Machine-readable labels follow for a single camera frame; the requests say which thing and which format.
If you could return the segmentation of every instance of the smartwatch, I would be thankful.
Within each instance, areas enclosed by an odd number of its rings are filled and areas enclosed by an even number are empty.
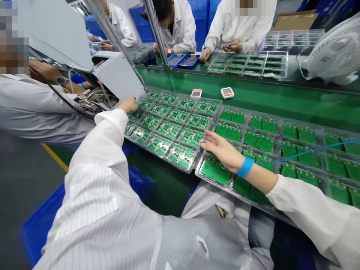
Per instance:
[[[69,82],[69,80],[64,78],[64,77],[59,77],[59,78],[56,79],[56,82],[59,85],[64,86],[65,84],[67,84]]]

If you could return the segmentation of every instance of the floor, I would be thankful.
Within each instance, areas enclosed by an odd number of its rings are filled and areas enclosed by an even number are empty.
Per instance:
[[[0,131],[0,269],[30,269],[20,228],[64,176],[39,143]]]

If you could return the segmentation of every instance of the hair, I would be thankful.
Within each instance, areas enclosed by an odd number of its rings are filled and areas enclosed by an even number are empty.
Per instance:
[[[166,20],[173,12],[172,0],[153,0],[158,21]]]

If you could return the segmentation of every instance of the electric fan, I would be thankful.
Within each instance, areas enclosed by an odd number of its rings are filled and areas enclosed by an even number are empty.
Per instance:
[[[360,12],[327,32],[316,44],[309,58],[299,63],[307,69],[307,80],[320,77],[325,82],[347,85],[360,70]]]

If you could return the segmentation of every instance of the hand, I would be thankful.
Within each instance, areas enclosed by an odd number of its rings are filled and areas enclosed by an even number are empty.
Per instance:
[[[156,54],[159,53],[159,47],[156,43],[154,44],[153,49],[154,49],[154,53],[156,53]]]
[[[239,41],[233,41],[229,45],[224,46],[224,51],[227,53],[236,52],[239,53],[243,50],[243,44]]]
[[[129,114],[133,111],[136,111],[139,107],[139,104],[136,103],[136,98],[134,96],[130,96],[126,98],[117,109],[123,110],[126,114]]]
[[[57,78],[63,77],[63,75],[46,62],[30,61],[30,66],[37,70],[41,75],[44,76],[48,81],[56,81]]]
[[[115,51],[111,44],[107,44],[105,42],[100,42],[100,48],[104,51]]]
[[[229,171],[237,173],[243,166],[245,157],[225,138],[209,130],[205,130],[205,134],[201,147],[212,152]]]
[[[206,48],[201,52],[200,62],[205,63],[209,59],[209,57],[210,57],[210,49]]]

